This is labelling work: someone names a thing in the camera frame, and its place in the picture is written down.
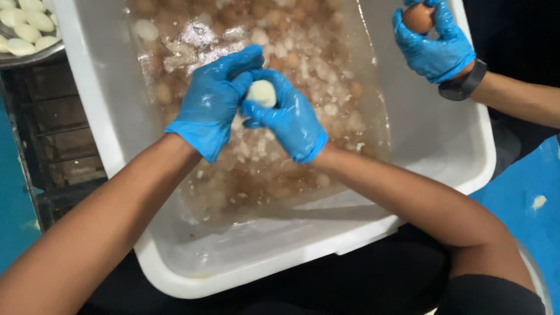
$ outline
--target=smartwatch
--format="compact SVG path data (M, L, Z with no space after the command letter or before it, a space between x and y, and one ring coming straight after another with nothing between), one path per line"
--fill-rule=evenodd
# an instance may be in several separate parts
M486 63L476 58L473 69L465 79L450 80L440 84L440 95L452 101L466 100L480 84L487 69Z

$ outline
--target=murky water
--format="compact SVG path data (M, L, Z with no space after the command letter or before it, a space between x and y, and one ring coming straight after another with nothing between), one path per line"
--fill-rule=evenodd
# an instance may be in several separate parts
M390 160L389 125L377 88L375 55L359 2L345 0L129 0L139 19L158 29L140 41L153 106L164 125L177 115L198 67L263 46L265 65L287 76L314 106L330 141ZM200 222L229 225L345 190L307 165L295 164L266 129L249 130L239 115L218 162L200 163L181 184Z

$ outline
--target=blue surface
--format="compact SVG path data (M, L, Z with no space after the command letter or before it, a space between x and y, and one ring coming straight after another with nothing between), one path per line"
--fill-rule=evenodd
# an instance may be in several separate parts
M529 250L560 314L560 151L556 137L471 197L494 213ZM535 198L547 201L533 208Z
M0 274L40 235L12 126L0 99Z

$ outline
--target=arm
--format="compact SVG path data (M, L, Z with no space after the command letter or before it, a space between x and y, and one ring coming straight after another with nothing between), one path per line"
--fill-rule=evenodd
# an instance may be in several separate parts
M420 0L405 0L410 5ZM455 24L445 0L426 0L435 6L436 40L410 31L402 21L402 10L393 14L395 39L408 65L430 83L440 84L459 79L472 69L473 47ZM544 126L560 128L560 89L524 83L512 78L486 73L471 94L485 104L513 117Z
M560 89L486 73L470 96L478 103L510 116L560 128Z
M311 104L286 78L274 70L252 73L272 82L278 108L244 101L246 126L270 128L295 162L310 163L450 246L451 277L492 275L534 290L513 238L488 210L441 183L328 144Z
M534 291L507 228L471 198L426 177L327 145L311 164L451 246L450 277L500 277Z
M76 314L201 157L216 160L263 65L249 46L193 74L165 136L83 200L0 278L0 314Z
M199 160L174 134L140 153L10 266L0 314L76 314Z

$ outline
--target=blue nitrile glove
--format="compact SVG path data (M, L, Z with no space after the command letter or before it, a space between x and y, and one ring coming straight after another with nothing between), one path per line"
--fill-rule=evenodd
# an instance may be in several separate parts
M418 0L404 0L410 5ZM409 30L403 23L403 10L393 14L396 43L408 61L408 66L430 83L440 84L454 78L471 63L476 54L463 31L455 24L445 0L427 0L425 4L436 7L434 22L437 40Z
M263 108L257 103L244 100L241 114L250 119L247 128L268 127L297 163L309 163L325 147L325 130L317 120L313 107L290 81L275 70L251 71L255 80L267 80L274 85L278 99L277 108Z
M263 48L251 45L224 56L193 73L179 115L165 132L174 132L214 163L230 140L243 95L253 83L249 70L262 68Z

